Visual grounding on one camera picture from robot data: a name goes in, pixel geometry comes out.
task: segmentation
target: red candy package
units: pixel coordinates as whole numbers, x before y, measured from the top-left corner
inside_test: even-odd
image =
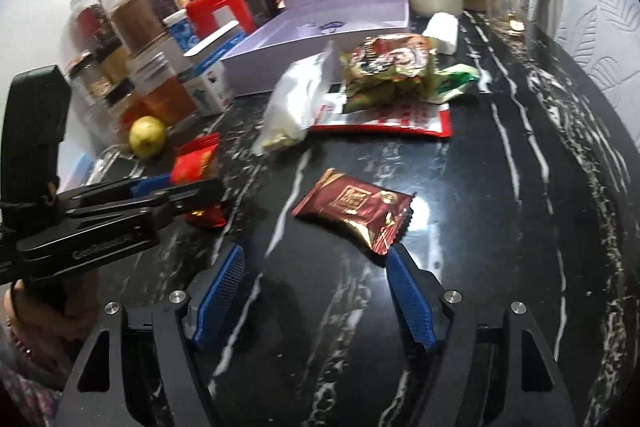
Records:
[[[378,105],[347,114],[342,113],[344,93],[325,95],[316,123],[309,132],[375,132],[451,136],[449,105],[434,105],[415,100],[397,101],[393,105]]]
[[[328,169],[292,214],[342,223],[375,253],[385,255],[406,224],[413,199]]]
[[[218,146],[220,134],[212,133],[191,140],[178,149],[171,171],[171,184],[197,182],[218,175]],[[220,204],[196,210],[185,216],[187,223],[201,229],[216,229],[226,225],[226,217]]]

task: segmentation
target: candy wrapper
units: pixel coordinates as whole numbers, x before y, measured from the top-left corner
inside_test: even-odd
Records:
[[[430,103],[445,103],[464,93],[480,79],[480,71],[471,66],[457,64],[435,74],[436,85],[427,99]]]
[[[407,223],[413,199],[328,169],[292,214],[341,223],[372,251],[385,255]]]
[[[440,138],[452,134],[447,104],[401,100],[343,114],[342,107],[346,102],[344,93],[328,93],[323,102],[320,115],[309,132],[384,132]]]
[[[212,133],[181,147],[171,171],[171,184],[181,185],[217,177],[219,145],[220,134]],[[226,225],[226,217],[219,203],[191,212],[185,216],[185,220],[201,229],[216,229]]]
[[[290,65],[271,94],[253,152],[260,156],[305,139],[320,112],[322,98],[332,84],[342,81],[342,73],[333,42],[321,54]]]
[[[366,39],[348,59],[344,113],[399,97],[426,100],[434,88],[435,51],[422,35]]]

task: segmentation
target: yellow fruit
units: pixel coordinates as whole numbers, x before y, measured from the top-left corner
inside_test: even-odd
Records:
[[[129,145],[138,158],[151,158],[164,147],[166,128],[152,116],[138,118],[129,131]]]

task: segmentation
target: logo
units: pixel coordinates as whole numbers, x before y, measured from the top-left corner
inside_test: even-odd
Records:
[[[92,247],[86,248],[85,250],[76,250],[71,252],[71,257],[73,257],[76,261],[80,259],[84,259],[84,257],[93,256],[103,252],[105,250],[111,250],[111,248],[116,248],[129,241],[133,240],[132,233],[126,233],[122,237],[117,237],[116,239],[111,239],[110,241],[105,241],[104,243],[98,243],[98,245],[93,245]]]
[[[322,26],[320,26],[320,31],[323,35],[330,35],[332,33],[335,33],[338,28],[342,28],[343,26],[344,22],[342,21],[328,22],[327,24],[323,24]]]
[[[340,193],[340,196],[329,204],[341,212],[354,214],[361,206],[363,206],[364,202],[367,201],[367,198],[369,198],[370,195],[370,192],[367,192],[362,188],[347,185]]]

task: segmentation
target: black marble table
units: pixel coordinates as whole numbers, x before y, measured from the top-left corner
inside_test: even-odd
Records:
[[[214,126],[231,190],[220,232],[181,220],[159,248],[101,269],[100,295],[127,307],[185,288],[241,244],[250,273],[219,346],[195,357],[220,417],[238,426],[402,426],[424,380],[403,342],[383,267],[290,210],[334,167],[415,192],[403,242],[446,288],[480,304],[522,301],[564,374],[579,424],[595,425],[630,380],[640,321],[640,158],[580,68],[541,34],[492,34],[466,14],[454,57],[482,69],[450,104],[449,140],[309,137],[258,158],[267,95],[240,98]],[[148,174],[166,171],[160,163]],[[112,169],[110,177],[124,172]],[[151,383],[162,425],[162,389]]]

